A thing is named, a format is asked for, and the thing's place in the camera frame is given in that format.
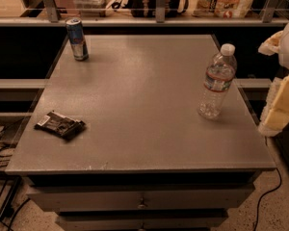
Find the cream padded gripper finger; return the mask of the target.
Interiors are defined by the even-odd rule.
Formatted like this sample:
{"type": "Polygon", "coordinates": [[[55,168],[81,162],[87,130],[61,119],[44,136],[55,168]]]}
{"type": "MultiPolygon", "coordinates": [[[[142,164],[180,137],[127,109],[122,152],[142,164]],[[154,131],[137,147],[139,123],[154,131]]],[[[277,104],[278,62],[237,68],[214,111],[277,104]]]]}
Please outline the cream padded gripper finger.
{"type": "Polygon", "coordinates": [[[279,51],[279,43],[280,43],[281,35],[282,35],[282,31],[278,31],[272,36],[270,36],[269,38],[267,38],[259,46],[258,52],[267,56],[272,56],[275,53],[277,53],[279,51]]]}
{"type": "Polygon", "coordinates": [[[270,85],[258,131],[266,137],[280,133],[289,123],[289,75],[275,77],[270,85]]]}

